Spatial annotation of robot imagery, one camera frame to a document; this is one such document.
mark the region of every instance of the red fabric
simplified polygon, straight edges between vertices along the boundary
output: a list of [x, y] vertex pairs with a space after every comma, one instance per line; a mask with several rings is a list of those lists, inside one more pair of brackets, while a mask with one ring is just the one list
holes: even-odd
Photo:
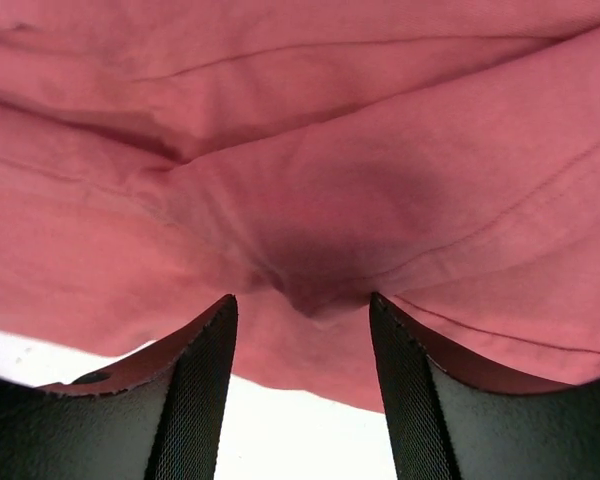
[[0, 1], [0, 329], [379, 409], [368, 295], [600, 376], [600, 0]]

